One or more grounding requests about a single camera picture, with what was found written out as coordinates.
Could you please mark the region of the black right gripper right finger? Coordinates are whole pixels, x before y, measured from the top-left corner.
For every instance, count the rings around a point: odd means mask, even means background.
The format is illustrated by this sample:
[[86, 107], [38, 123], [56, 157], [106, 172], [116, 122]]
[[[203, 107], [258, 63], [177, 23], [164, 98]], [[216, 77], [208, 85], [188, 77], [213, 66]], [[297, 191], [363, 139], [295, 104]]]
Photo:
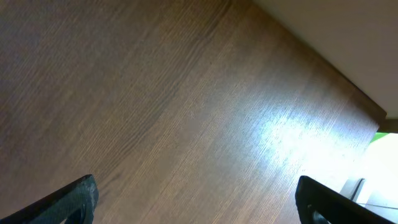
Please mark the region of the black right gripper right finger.
[[306, 175], [298, 180], [295, 204], [304, 224], [392, 224]]

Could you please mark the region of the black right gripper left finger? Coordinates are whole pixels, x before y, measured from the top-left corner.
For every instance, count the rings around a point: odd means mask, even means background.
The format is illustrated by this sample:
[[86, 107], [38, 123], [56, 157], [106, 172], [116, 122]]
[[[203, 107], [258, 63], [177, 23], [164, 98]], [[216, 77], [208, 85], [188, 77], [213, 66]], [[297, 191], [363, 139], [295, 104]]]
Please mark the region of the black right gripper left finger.
[[99, 193], [93, 175], [88, 174], [30, 204], [1, 223], [92, 224]]

